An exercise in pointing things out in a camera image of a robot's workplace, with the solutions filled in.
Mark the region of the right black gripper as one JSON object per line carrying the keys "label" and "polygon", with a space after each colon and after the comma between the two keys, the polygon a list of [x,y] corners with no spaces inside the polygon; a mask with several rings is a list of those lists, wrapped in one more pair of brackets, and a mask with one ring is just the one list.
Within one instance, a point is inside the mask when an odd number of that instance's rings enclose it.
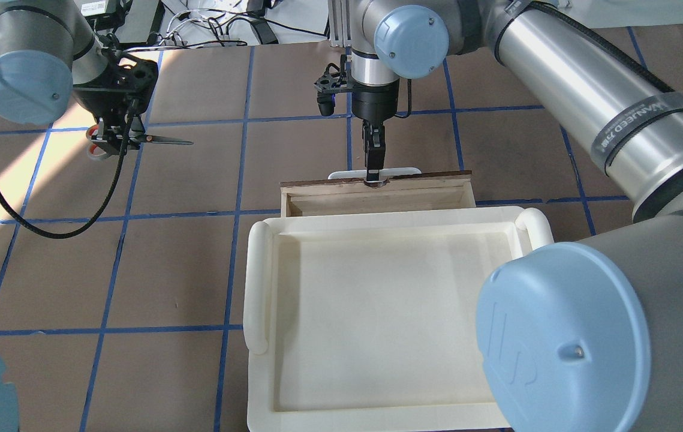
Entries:
{"label": "right black gripper", "polygon": [[399,87],[399,84],[353,85],[351,111],[356,118],[363,120],[364,165],[368,170],[384,169],[386,132],[385,126],[377,124],[383,124],[396,115]]}

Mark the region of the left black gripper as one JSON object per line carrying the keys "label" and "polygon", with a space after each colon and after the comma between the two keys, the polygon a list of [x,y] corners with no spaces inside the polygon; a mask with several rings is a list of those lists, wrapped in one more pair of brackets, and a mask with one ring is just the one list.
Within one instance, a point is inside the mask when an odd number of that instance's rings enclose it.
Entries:
{"label": "left black gripper", "polygon": [[146,128],[141,116],[150,102],[150,89],[78,87],[77,102],[94,117],[88,128],[89,158],[120,155],[124,129],[130,126],[127,151],[139,150]]}

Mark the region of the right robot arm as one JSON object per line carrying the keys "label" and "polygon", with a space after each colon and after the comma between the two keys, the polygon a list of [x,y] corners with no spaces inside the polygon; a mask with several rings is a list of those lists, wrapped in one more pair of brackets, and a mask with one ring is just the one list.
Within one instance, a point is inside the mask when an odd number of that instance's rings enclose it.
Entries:
{"label": "right robot arm", "polygon": [[[552,431],[683,430],[683,24],[594,32],[525,1],[418,2],[398,35],[443,76],[416,142],[455,140],[483,205],[531,206],[553,246],[500,336],[554,353],[517,386]],[[559,362],[551,376],[541,366]]]}

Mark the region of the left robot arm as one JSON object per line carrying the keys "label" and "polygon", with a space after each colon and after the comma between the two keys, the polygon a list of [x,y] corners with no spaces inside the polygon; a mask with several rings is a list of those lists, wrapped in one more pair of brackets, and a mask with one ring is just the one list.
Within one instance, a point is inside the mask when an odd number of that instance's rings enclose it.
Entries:
{"label": "left robot arm", "polygon": [[155,61],[121,50],[116,36],[97,34],[72,1],[0,1],[0,117],[50,125],[75,100],[94,117],[92,143],[118,159],[103,203],[82,227],[48,232],[18,213],[0,189],[10,218],[47,239],[70,239],[94,225],[115,193],[128,151],[139,148],[141,116],[158,72]]}

